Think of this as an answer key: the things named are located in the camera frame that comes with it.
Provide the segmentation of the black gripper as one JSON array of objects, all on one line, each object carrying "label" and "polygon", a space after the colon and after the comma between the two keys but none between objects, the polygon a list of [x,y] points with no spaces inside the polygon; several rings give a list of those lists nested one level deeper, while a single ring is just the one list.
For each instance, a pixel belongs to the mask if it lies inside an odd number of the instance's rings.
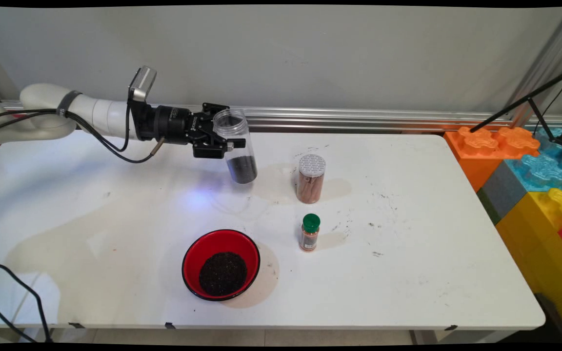
[{"label": "black gripper", "polygon": [[245,138],[225,138],[214,133],[214,118],[230,109],[214,103],[203,103],[199,113],[189,109],[134,102],[134,127],[138,140],[169,144],[192,144],[194,158],[223,158],[233,149],[245,148]]}]

